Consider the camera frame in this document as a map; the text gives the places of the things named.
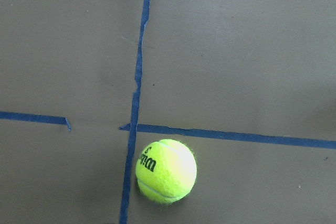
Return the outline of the yellow tennis ball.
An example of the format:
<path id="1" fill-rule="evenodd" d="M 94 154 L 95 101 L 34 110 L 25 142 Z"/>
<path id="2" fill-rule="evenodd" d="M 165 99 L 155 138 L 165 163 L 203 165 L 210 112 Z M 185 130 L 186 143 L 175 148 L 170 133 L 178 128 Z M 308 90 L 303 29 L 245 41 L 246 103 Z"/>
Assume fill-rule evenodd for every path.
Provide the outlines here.
<path id="1" fill-rule="evenodd" d="M 182 142 L 162 139 L 141 152 L 135 166 L 140 192 L 159 204 L 172 204 L 185 198 L 197 177 L 194 154 Z"/>

